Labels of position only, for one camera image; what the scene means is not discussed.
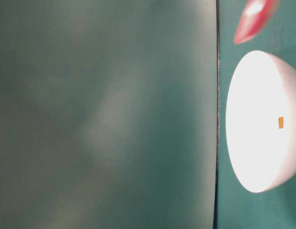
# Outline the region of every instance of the gray-green panel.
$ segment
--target gray-green panel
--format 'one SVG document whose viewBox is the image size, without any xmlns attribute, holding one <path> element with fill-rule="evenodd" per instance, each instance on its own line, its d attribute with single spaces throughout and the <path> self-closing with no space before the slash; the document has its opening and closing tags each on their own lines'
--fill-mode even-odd
<svg viewBox="0 0 296 229">
<path fill-rule="evenodd" d="M 233 37 L 246 2 L 220 0 L 221 130 L 217 225 L 219 229 L 296 229 L 296 175 L 271 191 L 253 194 L 238 182 L 228 157 L 226 99 L 231 77 L 241 58 L 249 51 L 262 50 L 282 58 L 296 69 L 296 0 L 282 0 L 277 13 L 256 38 L 235 46 Z"/>
<path fill-rule="evenodd" d="M 0 0 L 0 229 L 211 229 L 209 0 Z"/>
</svg>

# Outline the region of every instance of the blurry foreground object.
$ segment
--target blurry foreground object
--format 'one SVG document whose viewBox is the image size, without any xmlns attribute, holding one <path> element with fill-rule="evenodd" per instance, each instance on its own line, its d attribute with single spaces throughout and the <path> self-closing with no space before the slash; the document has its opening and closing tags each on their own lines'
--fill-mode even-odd
<svg viewBox="0 0 296 229">
<path fill-rule="evenodd" d="M 249 0 L 235 32 L 234 43 L 244 43 L 259 33 L 277 10 L 280 0 Z"/>
<path fill-rule="evenodd" d="M 296 173 L 296 71 L 261 51 L 246 54 L 229 86 L 229 157 L 251 192 L 270 190 Z"/>
</svg>

